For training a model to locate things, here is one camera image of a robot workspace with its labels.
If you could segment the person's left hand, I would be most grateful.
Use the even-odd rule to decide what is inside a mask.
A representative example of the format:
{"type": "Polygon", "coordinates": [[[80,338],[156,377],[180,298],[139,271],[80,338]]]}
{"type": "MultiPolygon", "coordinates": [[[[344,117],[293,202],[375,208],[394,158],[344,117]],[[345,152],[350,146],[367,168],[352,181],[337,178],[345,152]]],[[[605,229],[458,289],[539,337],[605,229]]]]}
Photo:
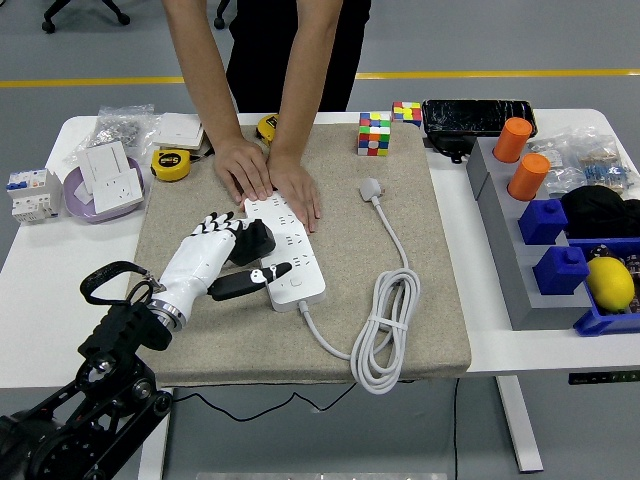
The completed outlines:
{"type": "Polygon", "coordinates": [[[287,201],[306,231],[314,233],[321,218],[320,195],[314,179],[302,166],[301,157],[272,153],[267,166],[273,187],[287,201]]]}

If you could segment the person's right hand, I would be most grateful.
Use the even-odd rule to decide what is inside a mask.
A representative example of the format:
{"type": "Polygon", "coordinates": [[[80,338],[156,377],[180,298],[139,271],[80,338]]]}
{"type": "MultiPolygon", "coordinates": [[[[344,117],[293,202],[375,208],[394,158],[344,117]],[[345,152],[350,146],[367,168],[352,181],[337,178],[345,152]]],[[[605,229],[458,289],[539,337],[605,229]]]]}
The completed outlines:
{"type": "Polygon", "coordinates": [[[214,169],[234,202],[265,200],[273,193],[262,150],[242,136],[214,144],[214,169]]]}

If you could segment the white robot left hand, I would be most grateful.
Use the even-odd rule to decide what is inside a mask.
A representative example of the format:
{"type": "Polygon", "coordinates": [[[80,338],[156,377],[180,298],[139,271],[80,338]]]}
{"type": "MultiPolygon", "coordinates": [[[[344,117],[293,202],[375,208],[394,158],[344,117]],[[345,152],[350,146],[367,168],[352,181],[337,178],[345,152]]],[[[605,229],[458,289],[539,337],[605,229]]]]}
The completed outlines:
{"type": "Polygon", "coordinates": [[[149,308],[179,330],[194,301],[204,295],[224,301],[256,292],[292,269],[289,262],[221,276],[227,262],[246,266],[275,249],[271,230],[260,219],[235,219],[231,212],[207,216],[185,237],[160,278],[163,290],[149,308]]]}

